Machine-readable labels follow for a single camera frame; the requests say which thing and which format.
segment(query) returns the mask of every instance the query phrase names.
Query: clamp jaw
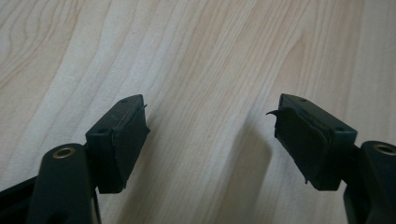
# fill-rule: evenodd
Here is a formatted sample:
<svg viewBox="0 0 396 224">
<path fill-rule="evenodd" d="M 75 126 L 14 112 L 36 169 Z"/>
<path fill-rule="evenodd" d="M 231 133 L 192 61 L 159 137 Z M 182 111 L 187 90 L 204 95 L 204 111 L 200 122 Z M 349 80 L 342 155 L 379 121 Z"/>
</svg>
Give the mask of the clamp jaw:
<svg viewBox="0 0 396 224">
<path fill-rule="evenodd" d="M 95 189 L 126 187 L 148 133 L 143 96 L 120 100 L 86 133 L 87 144 L 53 148 L 38 176 L 0 192 L 0 222 L 101 223 Z"/>
<path fill-rule="evenodd" d="M 341 180 L 349 223 L 396 223 L 396 146 L 354 145 L 353 128 L 304 98 L 282 94 L 275 137 L 317 190 L 337 190 Z"/>
</svg>

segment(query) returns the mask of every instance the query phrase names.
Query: wood grain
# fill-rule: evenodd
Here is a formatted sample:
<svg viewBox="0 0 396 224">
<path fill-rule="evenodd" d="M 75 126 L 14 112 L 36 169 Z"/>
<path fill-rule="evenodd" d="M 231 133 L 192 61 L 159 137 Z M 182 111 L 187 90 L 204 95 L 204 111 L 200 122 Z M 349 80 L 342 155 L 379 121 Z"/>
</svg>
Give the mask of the wood grain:
<svg viewBox="0 0 396 224">
<path fill-rule="evenodd" d="M 0 2 L 0 190 L 141 93 L 152 130 L 104 223 L 346 223 L 273 137 L 282 92 L 396 145 L 396 3 Z"/>
</svg>

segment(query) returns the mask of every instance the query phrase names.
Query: screw hole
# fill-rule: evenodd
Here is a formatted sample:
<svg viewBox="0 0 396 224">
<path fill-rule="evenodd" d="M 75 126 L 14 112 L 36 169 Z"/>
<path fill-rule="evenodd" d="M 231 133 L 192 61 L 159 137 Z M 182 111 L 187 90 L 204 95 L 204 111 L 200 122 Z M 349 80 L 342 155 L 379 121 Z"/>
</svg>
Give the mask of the screw hole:
<svg viewBox="0 0 396 224">
<path fill-rule="evenodd" d="M 374 148 L 384 154 L 390 155 L 390 156 L 396 156 L 396 148 L 394 147 L 388 147 L 384 145 L 375 145 Z"/>
<path fill-rule="evenodd" d="M 55 159 L 63 159 L 63 158 L 73 155 L 73 153 L 75 153 L 75 151 L 76 150 L 73 149 L 72 147 L 64 147 L 64 148 L 58 149 L 56 152 L 54 152 L 52 154 L 52 157 Z"/>
<path fill-rule="evenodd" d="M 108 129 L 101 129 L 98 131 L 98 133 L 107 133 Z"/>
</svg>

